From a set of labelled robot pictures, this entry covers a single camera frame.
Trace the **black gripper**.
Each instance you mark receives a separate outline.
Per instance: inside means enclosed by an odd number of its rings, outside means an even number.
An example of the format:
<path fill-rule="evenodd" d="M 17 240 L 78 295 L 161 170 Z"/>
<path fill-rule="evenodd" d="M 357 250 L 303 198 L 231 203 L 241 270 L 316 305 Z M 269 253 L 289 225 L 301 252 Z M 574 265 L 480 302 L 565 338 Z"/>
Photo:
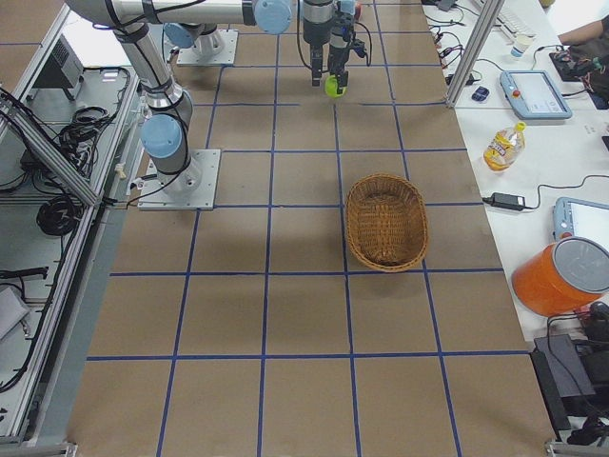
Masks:
<path fill-rule="evenodd" d="M 329 44 L 329 54 L 327 57 L 327 72 L 336 76 L 338 94 L 345 94 L 348 87 L 349 72 L 345 68 L 352 50 L 352 42 L 342 42 L 339 46 Z M 309 45 L 310 64 L 311 64 L 311 85 L 318 87 L 321 84 L 323 74 L 324 48 L 321 43 Z"/>

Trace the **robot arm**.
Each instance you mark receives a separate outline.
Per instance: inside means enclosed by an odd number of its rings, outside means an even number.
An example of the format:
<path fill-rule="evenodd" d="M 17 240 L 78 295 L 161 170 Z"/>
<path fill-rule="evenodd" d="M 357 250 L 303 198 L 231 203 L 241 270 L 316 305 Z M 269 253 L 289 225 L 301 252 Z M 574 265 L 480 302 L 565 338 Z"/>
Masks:
<path fill-rule="evenodd" d="M 204 160 L 216 149 L 192 149 L 192 100 L 175 80 L 149 34 L 152 24 L 186 24 L 196 31 L 218 23 L 257 26 L 281 34 L 292 20 L 288 1 L 70 1 L 92 24 L 112 30 L 143 87 L 149 116 L 141 127 L 144 150 L 156 168 L 156 189 L 138 198 L 143 209 L 202 209 L 213 204 L 214 184 L 204 182 Z"/>
<path fill-rule="evenodd" d="M 346 64 L 354 52 L 369 64 L 365 42 L 357 37 L 360 8 L 356 1 L 299 1 L 297 43 L 304 66 L 310 70 L 311 85 L 319 87 L 324 74 L 324 91 L 331 98 L 346 94 L 349 73 Z"/>

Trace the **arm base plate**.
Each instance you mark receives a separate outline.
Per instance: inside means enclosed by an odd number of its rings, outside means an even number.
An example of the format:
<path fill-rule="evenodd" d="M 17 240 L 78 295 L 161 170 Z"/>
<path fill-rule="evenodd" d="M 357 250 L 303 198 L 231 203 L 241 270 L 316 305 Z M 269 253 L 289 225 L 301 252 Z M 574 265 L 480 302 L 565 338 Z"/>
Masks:
<path fill-rule="evenodd" d="M 141 210 L 213 210 L 221 151 L 194 149 L 189 166 L 177 177 L 157 171 L 151 159 L 147 172 L 156 177 L 141 186 L 143 196 L 137 201 Z"/>
<path fill-rule="evenodd" d="M 181 49 L 177 65 L 182 67 L 232 66 L 236 57 L 237 30 L 215 30 L 199 36 L 191 48 Z"/>

